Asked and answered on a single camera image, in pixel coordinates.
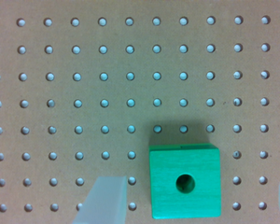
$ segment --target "green cube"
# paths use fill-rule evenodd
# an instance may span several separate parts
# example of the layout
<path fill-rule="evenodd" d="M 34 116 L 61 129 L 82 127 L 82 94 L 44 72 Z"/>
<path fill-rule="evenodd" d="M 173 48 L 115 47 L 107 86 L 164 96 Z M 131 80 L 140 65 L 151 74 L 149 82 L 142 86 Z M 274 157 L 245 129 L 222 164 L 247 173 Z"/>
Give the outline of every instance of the green cube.
<path fill-rule="evenodd" d="M 219 217 L 219 149 L 212 144 L 149 147 L 153 218 Z"/>

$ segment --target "perforated board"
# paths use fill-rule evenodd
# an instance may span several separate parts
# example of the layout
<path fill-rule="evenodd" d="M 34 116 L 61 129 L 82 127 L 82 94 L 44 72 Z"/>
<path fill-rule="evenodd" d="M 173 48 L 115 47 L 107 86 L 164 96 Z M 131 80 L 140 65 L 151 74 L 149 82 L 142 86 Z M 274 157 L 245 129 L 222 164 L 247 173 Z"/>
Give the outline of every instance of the perforated board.
<path fill-rule="evenodd" d="M 216 22 L 209 25 L 207 18 Z M 243 23 L 234 22 L 241 16 Z M 262 17 L 269 16 L 269 24 Z M 126 25 L 127 18 L 133 25 Z M 161 24 L 155 26 L 153 18 Z M 188 24 L 182 26 L 181 18 Z M 51 18 L 52 25 L 44 25 Z M 77 27 L 71 24 L 78 18 Z M 106 26 L 98 20 L 106 19 Z M 18 19 L 24 19 L 22 27 Z M 264 43 L 270 50 L 264 52 Z M 207 52 L 208 45 L 215 51 Z M 234 46 L 243 50 L 236 52 Z M 104 45 L 107 53 L 99 48 Z M 134 53 L 126 51 L 132 45 Z M 161 46 L 160 53 L 153 46 Z M 180 52 L 186 45 L 188 51 Z M 24 46 L 24 54 L 18 47 Z M 47 54 L 46 46 L 53 52 Z M 80 53 L 72 52 L 73 46 Z M 270 73 L 263 79 L 261 72 Z M 206 74 L 214 72 L 208 80 Z M 242 78 L 234 78 L 240 71 Z M 134 73 L 130 81 L 126 75 Z M 153 74 L 161 73 L 155 80 Z M 186 80 L 180 73 L 188 74 Z M 27 75 L 20 81 L 19 75 Z M 54 80 L 47 81 L 47 73 Z M 73 74 L 80 73 L 80 81 Z M 100 75 L 108 74 L 102 81 Z M 235 106 L 233 100 L 242 100 Z M 266 97 L 269 104 L 261 105 Z M 154 106 L 156 98 L 161 106 Z M 208 99 L 213 106 L 207 106 Z M 47 101 L 53 99 L 54 107 Z M 82 102 L 81 108 L 74 101 Z M 109 106 L 102 108 L 106 99 Z M 134 99 L 135 106 L 127 101 Z M 180 100 L 186 99 L 187 106 Z M 21 108 L 22 100 L 29 102 Z M 99 175 L 134 176 L 126 223 L 280 223 L 280 1 L 0 1 L 0 223 L 71 223 Z M 206 127 L 214 125 L 208 133 Z M 233 131 L 240 125 L 239 133 Z M 266 124 L 268 132 L 260 126 Z M 128 126 L 135 127 L 128 133 Z M 155 125 L 161 132 L 155 133 Z M 181 126 L 188 131 L 180 132 Z M 49 134 L 49 127 L 57 132 Z M 75 133 L 81 126 L 83 132 Z M 101 128 L 107 126 L 108 133 Z M 29 128 L 24 135 L 21 128 Z M 151 217 L 148 146 L 210 142 L 221 153 L 222 215 L 154 220 Z M 232 154 L 240 151 L 236 160 Z M 107 151 L 108 160 L 102 159 Z M 128 159 L 134 151 L 136 158 Z M 266 151 L 268 157 L 259 154 Z M 23 153 L 31 159 L 24 161 Z M 50 152 L 57 159 L 49 159 Z M 75 154 L 84 158 L 76 160 Z M 241 184 L 232 180 L 239 176 Z M 266 176 L 267 184 L 259 178 Z M 76 184 L 83 178 L 82 186 Z M 32 185 L 25 187 L 24 178 Z M 51 178 L 57 186 L 49 184 Z M 232 209 L 234 203 L 241 209 Z M 265 210 L 259 203 L 266 202 Z M 29 203 L 33 210 L 26 212 Z M 59 209 L 50 210 L 56 203 Z"/>

